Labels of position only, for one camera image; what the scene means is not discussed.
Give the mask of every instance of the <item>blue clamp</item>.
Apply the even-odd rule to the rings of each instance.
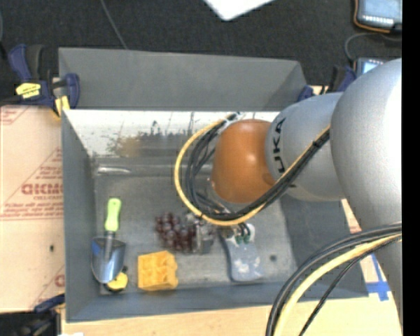
[[[39,59],[42,45],[26,46],[20,44],[8,53],[11,69],[20,79],[17,95],[21,104],[43,105],[50,107],[57,115],[61,113],[61,106],[75,108],[80,96],[79,77],[76,73],[67,73],[60,81],[51,83],[41,80],[39,76]],[[55,96],[55,88],[65,87],[64,96]]]

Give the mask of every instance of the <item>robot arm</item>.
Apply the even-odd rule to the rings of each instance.
[[[307,201],[346,198],[364,229],[402,220],[402,60],[369,71],[343,93],[304,100],[283,110],[266,138],[275,179],[319,131],[330,140],[295,180],[289,194]],[[402,244],[377,252],[403,325]]]

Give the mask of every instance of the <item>blue tape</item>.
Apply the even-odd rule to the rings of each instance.
[[[378,265],[378,260],[375,254],[372,254],[372,262],[375,268],[375,271],[378,275],[378,281],[376,282],[370,282],[365,283],[365,287],[367,288],[367,291],[369,294],[371,293],[377,293],[379,297],[379,301],[387,301],[389,300],[388,292],[391,290],[389,288],[389,285],[387,284],[387,281],[383,279],[383,275],[381,273],[381,270]]]

